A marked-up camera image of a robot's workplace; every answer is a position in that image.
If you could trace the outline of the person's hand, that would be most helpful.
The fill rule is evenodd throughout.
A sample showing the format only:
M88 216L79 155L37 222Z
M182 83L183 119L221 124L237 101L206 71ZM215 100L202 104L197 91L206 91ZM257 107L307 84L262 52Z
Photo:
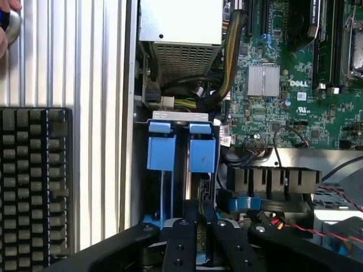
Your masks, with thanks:
M1 58L5 55L9 46L9 39L6 36L6 29L9 26L11 11L20 11L22 6L17 0L4 0L1 1Z

